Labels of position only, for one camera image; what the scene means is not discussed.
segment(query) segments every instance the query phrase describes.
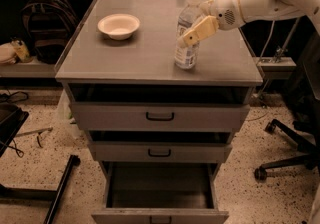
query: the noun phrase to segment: black backpack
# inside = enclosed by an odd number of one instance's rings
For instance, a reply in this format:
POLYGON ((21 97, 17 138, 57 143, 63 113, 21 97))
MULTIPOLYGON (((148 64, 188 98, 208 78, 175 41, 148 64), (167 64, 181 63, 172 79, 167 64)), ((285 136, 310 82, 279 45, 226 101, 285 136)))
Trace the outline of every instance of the black backpack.
POLYGON ((68 0, 30 0, 21 17, 33 55, 48 64, 57 62, 79 24, 68 0))

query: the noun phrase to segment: speckled floor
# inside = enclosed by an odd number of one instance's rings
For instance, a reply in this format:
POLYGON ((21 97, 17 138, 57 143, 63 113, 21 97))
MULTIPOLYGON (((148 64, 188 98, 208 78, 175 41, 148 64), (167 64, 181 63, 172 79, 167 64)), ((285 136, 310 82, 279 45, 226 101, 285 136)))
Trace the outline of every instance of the speckled floor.
MULTIPOLYGON (((57 93, 48 92, 42 100, 50 97, 56 103, 57 93)), ((86 138, 72 136, 70 127, 58 117, 57 105, 50 100, 39 105, 34 98, 19 104, 30 114, 20 132, 45 127, 53 130, 42 134, 42 148, 36 135, 17 137, 24 157, 6 150, 0 158, 0 182, 8 187, 56 189, 70 154, 78 155, 81 164, 73 169, 54 223, 94 223, 91 213, 103 202, 103 173, 92 160, 86 138)), ((260 164, 297 154, 283 132, 276 130, 270 135, 264 131, 272 118, 291 127, 293 117, 281 97, 266 95, 264 101, 266 108, 252 100, 250 113, 232 142, 233 150, 215 179, 219 210, 229 211, 227 224, 298 224, 307 221, 311 211, 319 182, 316 170, 290 167, 272 172, 266 182, 257 182, 253 176, 260 164)), ((48 202, 0 201, 0 223, 43 223, 48 208, 48 202)))

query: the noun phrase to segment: bowl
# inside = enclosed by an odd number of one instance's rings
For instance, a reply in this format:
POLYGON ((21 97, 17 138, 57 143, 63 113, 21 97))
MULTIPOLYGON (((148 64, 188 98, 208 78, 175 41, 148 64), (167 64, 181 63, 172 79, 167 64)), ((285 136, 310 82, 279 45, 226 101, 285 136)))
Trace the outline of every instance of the bowl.
POLYGON ((98 23, 98 29, 114 40, 129 38, 140 26, 137 17, 129 14, 113 14, 104 17, 98 23))

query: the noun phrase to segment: drawer handle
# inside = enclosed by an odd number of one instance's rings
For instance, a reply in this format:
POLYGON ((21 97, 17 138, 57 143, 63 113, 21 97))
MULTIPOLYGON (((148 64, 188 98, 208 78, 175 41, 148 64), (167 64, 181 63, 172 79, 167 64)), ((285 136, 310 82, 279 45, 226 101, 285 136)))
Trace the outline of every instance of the drawer handle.
POLYGON ((172 218, 169 217, 152 217, 149 218, 150 224, 171 224, 172 218))
POLYGON ((171 156, 171 149, 169 149, 168 153, 166 153, 166 154, 159 154, 159 153, 154 154, 151 152, 151 149, 148 149, 148 155, 150 157, 169 157, 169 156, 171 156))
POLYGON ((171 116, 170 117, 167 117, 167 118, 159 118, 159 117, 151 117, 150 116, 150 113, 147 112, 146 113, 146 118, 149 120, 149 121, 172 121, 174 119, 174 113, 172 112, 171 113, 171 116))

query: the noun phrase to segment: open drawer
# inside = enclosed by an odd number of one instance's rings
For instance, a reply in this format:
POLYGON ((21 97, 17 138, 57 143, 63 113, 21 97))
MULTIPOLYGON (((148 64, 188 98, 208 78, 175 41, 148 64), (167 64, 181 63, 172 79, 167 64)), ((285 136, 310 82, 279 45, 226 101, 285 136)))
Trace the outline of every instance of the open drawer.
POLYGON ((108 224, 220 224, 212 172, 216 165, 112 163, 105 205, 92 214, 108 224))
POLYGON ((81 130, 237 132, 248 105, 71 104, 81 130))
POLYGON ((115 162, 224 163, 229 133, 90 132, 94 160, 115 162))

